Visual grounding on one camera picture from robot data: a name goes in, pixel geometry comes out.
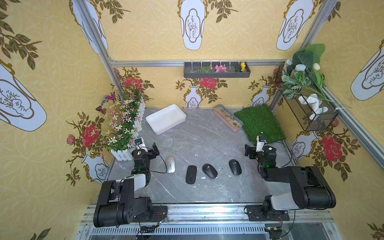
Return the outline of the silver computer mouse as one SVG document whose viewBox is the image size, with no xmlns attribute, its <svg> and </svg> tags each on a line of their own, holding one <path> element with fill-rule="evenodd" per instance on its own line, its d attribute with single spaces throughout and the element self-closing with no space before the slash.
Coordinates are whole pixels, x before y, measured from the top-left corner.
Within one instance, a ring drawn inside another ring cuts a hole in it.
<svg viewBox="0 0 384 240">
<path fill-rule="evenodd" d="M 176 170 L 176 160 L 174 156 L 166 157 L 166 166 L 167 166 L 167 173 L 171 174 L 174 173 Z"/>
</svg>

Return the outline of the white storage box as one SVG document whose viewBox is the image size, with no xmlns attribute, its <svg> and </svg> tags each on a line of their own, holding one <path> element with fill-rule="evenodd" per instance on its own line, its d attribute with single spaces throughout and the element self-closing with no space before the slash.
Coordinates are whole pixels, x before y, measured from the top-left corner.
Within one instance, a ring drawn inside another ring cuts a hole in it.
<svg viewBox="0 0 384 240">
<path fill-rule="evenodd" d="M 183 123 L 186 114 L 176 105 L 172 104 L 146 117 L 156 135 L 160 135 L 171 128 Z"/>
</svg>

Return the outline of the black computer mouse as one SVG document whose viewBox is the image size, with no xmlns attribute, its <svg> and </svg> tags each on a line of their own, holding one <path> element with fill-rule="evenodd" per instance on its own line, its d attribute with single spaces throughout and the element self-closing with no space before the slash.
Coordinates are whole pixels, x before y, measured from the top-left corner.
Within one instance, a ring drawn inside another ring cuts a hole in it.
<svg viewBox="0 0 384 240">
<path fill-rule="evenodd" d="M 186 173 L 186 183 L 189 185 L 193 185 L 196 182 L 196 175 L 197 167 L 194 165 L 188 166 Z"/>
</svg>

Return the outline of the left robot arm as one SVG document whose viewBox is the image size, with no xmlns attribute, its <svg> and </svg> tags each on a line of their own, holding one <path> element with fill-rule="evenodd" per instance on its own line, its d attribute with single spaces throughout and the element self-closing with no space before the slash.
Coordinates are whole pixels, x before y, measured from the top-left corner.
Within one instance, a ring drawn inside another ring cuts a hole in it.
<svg viewBox="0 0 384 240">
<path fill-rule="evenodd" d="M 158 155 L 159 151 L 154 148 L 134 150 L 132 174 L 102 184 L 93 218 L 96 228 L 118 227 L 130 224 L 134 219 L 139 222 L 151 218 L 154 213 L 152 200 L 149 197 L 136 198 L 135 192 L 149 184 L 150 163 Z"/>
</svg>

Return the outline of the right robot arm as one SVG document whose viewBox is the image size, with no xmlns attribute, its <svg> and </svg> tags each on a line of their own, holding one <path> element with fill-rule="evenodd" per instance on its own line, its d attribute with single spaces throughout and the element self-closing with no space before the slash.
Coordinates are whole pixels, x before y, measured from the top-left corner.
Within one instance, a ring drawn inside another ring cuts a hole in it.
<svg viewBox="0 0 384 240">
<path fill-rule="evenodd" d="M 276 148 L 245 145 L 245 156 L 257 160 L 258 171 L 266 182 L 286 183 L 290 192 L 269 195 L 263 202 L 265 212 L 290 210 L 326 210 L 336 206 L 336 196 L 318 167 L 276 166 Z"/>
</svg>

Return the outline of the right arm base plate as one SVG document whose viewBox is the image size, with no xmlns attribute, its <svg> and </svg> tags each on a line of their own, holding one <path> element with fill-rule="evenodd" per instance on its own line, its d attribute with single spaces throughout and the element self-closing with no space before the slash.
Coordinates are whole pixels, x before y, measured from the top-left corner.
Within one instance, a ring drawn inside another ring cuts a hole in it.
<svg viewBox="0 0 384 240">
<path fill-rule="evenodd" d="M 248 216 L 250 222 L 284 222 L 290 220 L 290 216 L 287 211 L 267 209 L 262 205 L 247 205 L 244 208 L 244 213 Z"/>
</svg>

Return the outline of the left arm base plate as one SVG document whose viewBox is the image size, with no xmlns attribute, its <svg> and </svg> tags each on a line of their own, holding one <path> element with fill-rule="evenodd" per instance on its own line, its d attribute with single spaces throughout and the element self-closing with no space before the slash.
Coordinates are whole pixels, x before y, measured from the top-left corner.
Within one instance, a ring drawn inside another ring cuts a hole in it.
<svg viewBox="0 0 384 240">
<path fill-rule="evenodd" d="M 149 222 L 160 222 L 168 215 L 168 207 L 165 205 L 159 205 L 152 207 L 148 212 L 139 214 L 138 217 L 133 217 L 133 223 L 149 223 Z"/>
</svg>

